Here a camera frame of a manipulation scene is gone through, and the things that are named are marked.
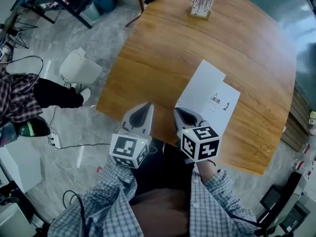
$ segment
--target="desk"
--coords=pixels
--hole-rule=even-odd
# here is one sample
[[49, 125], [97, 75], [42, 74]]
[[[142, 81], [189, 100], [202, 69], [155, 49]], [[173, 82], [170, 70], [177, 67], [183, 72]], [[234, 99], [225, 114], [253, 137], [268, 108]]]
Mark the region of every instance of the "desk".
[[152, 135], [174, 144], [173, 108], [205, 59], [240, 92], [217, 161], [263, 174], [291, 106], [296, 51], [248, 0], [215, 0], [207, 21], [187, 15], [190, 3], [149, 4], [118, 55], [97, 110], [121, 120], [135, 105], [152, 101]]

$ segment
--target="marble floor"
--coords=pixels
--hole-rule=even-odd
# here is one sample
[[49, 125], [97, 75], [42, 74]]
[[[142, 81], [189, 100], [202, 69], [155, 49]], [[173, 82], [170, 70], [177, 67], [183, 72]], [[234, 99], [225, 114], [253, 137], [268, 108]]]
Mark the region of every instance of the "marble floor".
[[[93, 93], [85, 106], [81, 109], [56, 109], [51, 126], [58, 132], [63, 147], [107, 143], [110, 142], [112, 133], [117, 130], [119, 124], [97, 112], [95, 105], [111, 66], [132, 31], [132, 26], [126, 28], [124, 25], [139, 13], [135, 4], [119, 3], [113, 12], [103, 15], [90, 30], [66, 12], [60, 14], [54, 25], [30, 13], [23, 16], [26, 22], [38, 28], [24, 33], [24, 40], [30, 48], [17, 48], [14, 59], [26, 55], [41, 56], [44, 60], [42, 78], [63, 85], [59, 76], [60, 65], [69, 52], [78, 47], [82, 47], [89, 58], [104, 68], [99, 79], [90, 86]], [[9, 65], [8, 71], [38, 73], [40, 65], [39, 60], [26, 59]], [[42, 116], [47, 122], [51, 121], [53, 111], [53, 107], [43, 111]], [[43, 180], [29, 190], [26, 196], [39, 214], [50, 222], [64, 210], [64, 191], [83, 193], [97, 181], [97, 169], [105, 164], [109, 146], [58, 150], [49, 146], [46, 137], [32, 140], [34, 148], [41, 156]], [[259, 203], [260, 198], [272, 184], [283, 184], [287, 180], [291, 163], [296, 157], [297, 153], [280, 141], [269, 167], [262, 176], [226, 166], [222, 168], [233, 178], [236, 194], [243, 204], [259, 216], [263, 210]]]

